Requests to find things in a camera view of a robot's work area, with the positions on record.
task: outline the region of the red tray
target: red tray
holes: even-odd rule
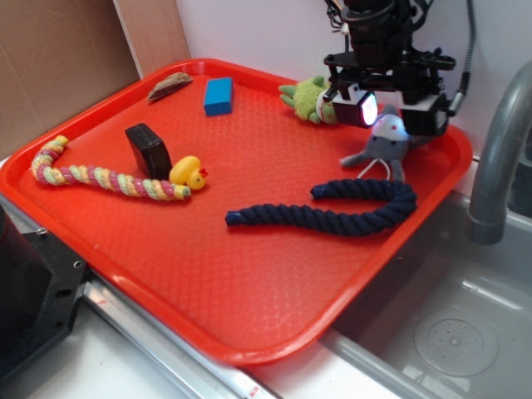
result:
[[[194,81],[155,103],[151,88],[170,73]],[[230,76],[234,109],[206,116],[206,82]],[[338,159],[362,150],[369,131],[316,126],[278,99],[278,76],[215,60],[169,66],[46,133],[0,170],[1,191],[174,332],[219,360],[249,365],[314,342],[408,240],[466,172],[469,141],[455,127],[403,162],[419,209],[395,229],[365,238],[261,226],[228,228],[228,210],[309,204],[361,213],[382,204],[324,200],[309,191],[354,178]],[[94,165],[144,177],[125,129],[144,122],[173,161],[196,155],[208,183],[187,202],[127,198],[86,185],[37,183],[29,166],[56,135],[69,143],[54,166]],[[379,167],[368,177],[384,178]]]

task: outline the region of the rope toy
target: rope toy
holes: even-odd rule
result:
[[[122,193],[129,197],[151,198],[158,201],[188,200],[190,198],[189,187],[174,185],[167,180],[143,180],[94,166],[52,168],[53,161],[62,154],[67,144],[68,139],[59,135],[46,143],[35,155],[32,162],[32,174],[37,181],[50,185],[83,183]]]
[[[417,195],[410,185],[401,181],[375,179],[332,180],[311,190],[314,200],[347,198],[350,200],[383,200],[385,206],[363,214],[335,214],[309,206],[255,205],[225,216],[228,226],[283,224],[323,233],[362,237],[390,229],[403,222],[416,210]]]

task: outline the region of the sink drain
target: sink drain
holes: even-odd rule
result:
[[[414,340],[426,364],[454,377],[479,374],[497,357],[497,339],[491,327],[456,309],[423,318],[417,325]]]

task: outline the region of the rubber duck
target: rubber duck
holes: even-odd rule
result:
[[[188,155],[174,165],[170,171],[170,183],[175,185],[187,185],[192,190],[199,190],[205,186],[207,171],[201,167],[200,160]]]

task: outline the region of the stuffed animal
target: stuffed animal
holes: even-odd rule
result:
[[[296,115],[304,121],[334,125],[338,123],[332,102],[325,102],[323,95],[329,85],[323,76],[301,81],[297,85],[283,85],[281,101],[295,110]]]
[[[394,106],[386,106],[373,125],[372,133],[366,143],[364,151],[340,159],[344,167],[352,167],[367,160],[369,166],[358,177],[362,177],[376,162],[381,162],[392,177],[404,183],[405,174],[402,169],[402,160],[405,158],[411,145],[411,137],[406,133],[405,125]]]

